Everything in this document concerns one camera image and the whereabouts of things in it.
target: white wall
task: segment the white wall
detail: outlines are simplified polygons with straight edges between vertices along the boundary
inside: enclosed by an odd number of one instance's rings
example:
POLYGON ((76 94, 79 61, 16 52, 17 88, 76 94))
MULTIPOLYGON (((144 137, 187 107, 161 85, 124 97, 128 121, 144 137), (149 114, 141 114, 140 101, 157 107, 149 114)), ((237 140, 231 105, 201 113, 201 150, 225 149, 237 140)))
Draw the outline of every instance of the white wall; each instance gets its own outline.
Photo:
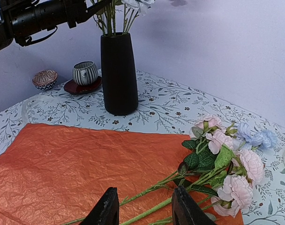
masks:
MULTIPOLYGON (((82 60, 100 65, 93 20, 27 48, 0 52, 0 111, 37 91, 47 68, 71 79, 82 60)), ((285 0, 156 0, 131 30, 136 67, 188 84, 285 126, 285 0)))

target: orange cloth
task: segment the orange cloth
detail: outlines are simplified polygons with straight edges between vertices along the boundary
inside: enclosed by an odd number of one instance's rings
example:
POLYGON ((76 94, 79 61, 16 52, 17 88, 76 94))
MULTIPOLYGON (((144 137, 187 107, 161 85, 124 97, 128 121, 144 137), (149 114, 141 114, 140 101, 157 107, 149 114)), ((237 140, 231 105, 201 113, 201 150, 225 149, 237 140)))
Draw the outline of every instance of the orange cloth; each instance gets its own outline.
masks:
MULTIPOLYGON (((120 202, 134 196, 177 169, 190 153, 181 146, 187 138, 28 124, 0 156, 0 225, 59 225, 85 217, 108 187, 118 188, 120 202)), ((121 206, 120 222, 171 196, 160 189, 121 206)), ((207 212, 217 224, 243 224, 240 213, 233 219, 207 212)), ((170 204, 135 225, 168 216, 170 204)))

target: small patterned bowl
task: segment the small patterned bowl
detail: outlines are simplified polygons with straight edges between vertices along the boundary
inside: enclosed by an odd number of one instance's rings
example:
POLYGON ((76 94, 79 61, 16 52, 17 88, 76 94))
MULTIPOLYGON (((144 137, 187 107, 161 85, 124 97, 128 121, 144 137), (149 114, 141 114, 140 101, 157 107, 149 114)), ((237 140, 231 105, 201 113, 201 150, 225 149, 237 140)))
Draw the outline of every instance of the small patterned bowl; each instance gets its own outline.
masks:
POLYGON ((44 70, 37 73, 33 77, 32 82, 39 90, 50 90, 54 87, 57 78, 58 74, 54 70, 44 70))

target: table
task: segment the table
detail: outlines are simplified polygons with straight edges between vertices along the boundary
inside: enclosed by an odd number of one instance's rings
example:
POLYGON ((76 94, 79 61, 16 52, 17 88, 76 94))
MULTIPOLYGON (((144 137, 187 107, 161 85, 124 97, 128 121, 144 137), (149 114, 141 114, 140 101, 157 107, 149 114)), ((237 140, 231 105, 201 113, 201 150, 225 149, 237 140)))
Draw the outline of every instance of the table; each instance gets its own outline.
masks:
POLYGON ((247 122, 253 131, 270 129, 278 137, 277 146, 257 152, 265 163, 265 177, 254 187, 252 205, 244 209, 246 225, 285 225, 285 128, 252 112, 186 85, 137 70, 139 107, 128 116, 106 112, 103 93, 72 96, 63 84, 41 92, 0 113, 0 154, 12 143, 27 122, 66 125, 91 129, 111 129, 143 133, 188 134, 204 114, 219 116, 225 126, 247 122))

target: black vase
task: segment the black vase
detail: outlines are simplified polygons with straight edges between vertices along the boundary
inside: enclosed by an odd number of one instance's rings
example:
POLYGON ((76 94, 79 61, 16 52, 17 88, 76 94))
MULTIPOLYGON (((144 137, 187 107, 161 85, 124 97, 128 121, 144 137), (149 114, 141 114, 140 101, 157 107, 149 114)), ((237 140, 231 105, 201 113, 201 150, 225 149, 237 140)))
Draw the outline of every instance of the black vase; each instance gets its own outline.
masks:
POLYGON ((101 67, 105 109, 125 116, 138 107, 135 63, 130 34, 101 36, 101 67))

